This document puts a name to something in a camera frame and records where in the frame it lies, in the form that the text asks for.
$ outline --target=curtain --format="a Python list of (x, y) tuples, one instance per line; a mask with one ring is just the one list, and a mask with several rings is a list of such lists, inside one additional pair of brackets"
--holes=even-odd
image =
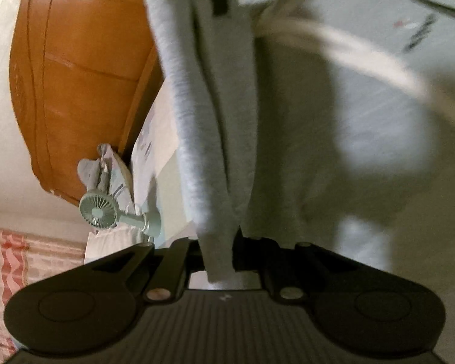
[(0, 363), (14, 352), (3, 311), (24, 286), (82, 265), (86, 244), (0, 228)]

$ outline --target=pillow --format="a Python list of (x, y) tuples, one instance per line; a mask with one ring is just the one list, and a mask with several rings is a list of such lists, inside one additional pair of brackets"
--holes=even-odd
[(139, 228), (124, 223), (118, 223), (117, 227), (107, 230), (99, 230), (97, 234), (90, 232), (84, 264), (145, 242), (146, 238)]

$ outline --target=orange wooden furniture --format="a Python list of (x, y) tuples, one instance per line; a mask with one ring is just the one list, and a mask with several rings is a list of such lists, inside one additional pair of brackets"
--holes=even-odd
[(162, 81), (143, 0), (21, 0), (12, 103), (45, 190), (77, 205), (80, 159), (127, 159)]

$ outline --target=towel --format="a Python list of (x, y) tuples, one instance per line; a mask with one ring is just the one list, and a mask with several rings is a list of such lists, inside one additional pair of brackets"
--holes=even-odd
[(178, 162), (210, 281), (233, 278), (232, 244), (250, 200), (257, 89), (249, 14), (227, 0), (145, 0), (172, 87)]

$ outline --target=white wall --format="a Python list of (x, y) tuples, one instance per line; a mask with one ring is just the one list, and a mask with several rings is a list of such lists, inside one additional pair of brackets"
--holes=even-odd
[[(19, 2), (0, 0), (0, 227), (23, 231), (24, 228), (35, 226), (36, 234), (72, 238), (79, 234), (79, 230), (85, 231), (89, 227), (76, 207), (44, 192), (40, 187), (32, 173), (29, 152), (12, 109), (8, 60)], [(25, 223), (24, 227), (20, 227), (19, 220)], [(53, 220), (63, 223), (56, 224), (54, 228), (42, 227), (52, 226)], [(81, 228), (69, 231), (70, 223)]]

